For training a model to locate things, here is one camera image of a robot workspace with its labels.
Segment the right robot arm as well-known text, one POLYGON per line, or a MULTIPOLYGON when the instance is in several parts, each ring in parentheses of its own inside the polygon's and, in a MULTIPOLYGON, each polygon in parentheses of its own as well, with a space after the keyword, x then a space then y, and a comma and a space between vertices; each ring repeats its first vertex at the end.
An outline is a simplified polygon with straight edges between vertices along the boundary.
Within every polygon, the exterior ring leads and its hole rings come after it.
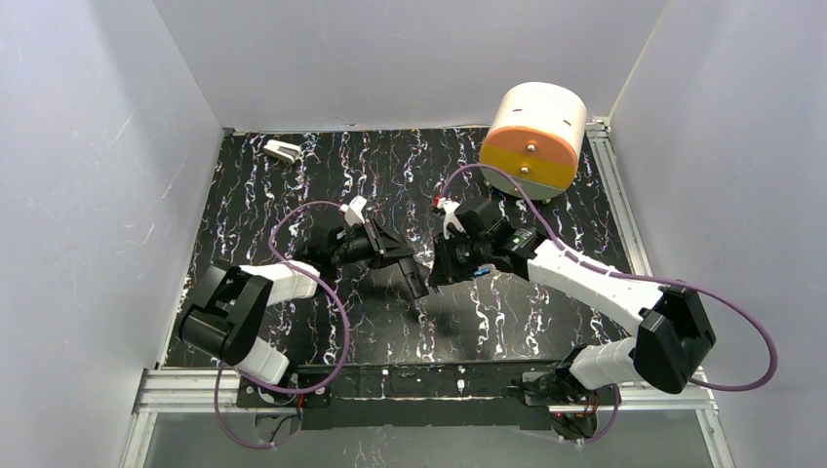
POLYGON ((626 382, 679 394, 716 342, 695 291, 621 278, 533 226, 514 225, 489 200, 438 200, 434 210, 444 219, 433 238, 429 286, 471 281, 491 266, 565 293, 629 332, 620 341, 575 347, 554 370, 522 383, 529 394, 574 400, 626 382))

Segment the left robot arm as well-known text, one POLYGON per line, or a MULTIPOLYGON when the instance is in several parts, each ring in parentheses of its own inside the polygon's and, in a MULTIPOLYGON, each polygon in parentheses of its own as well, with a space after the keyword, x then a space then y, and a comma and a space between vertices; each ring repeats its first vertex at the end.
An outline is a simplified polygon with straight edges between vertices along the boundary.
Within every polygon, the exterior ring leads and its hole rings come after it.
POLYGON ((353 225, 318 228, 294 261, 237 266, 218 261, 199 279, 177 318, 175 336, 240 373, 268 386, 279 384, 288 358, 259 336, 267 307, 310 298, 345 265, 397 266, 416 298, 428 294, 427 269, 399 235, 367 218, 353 225))

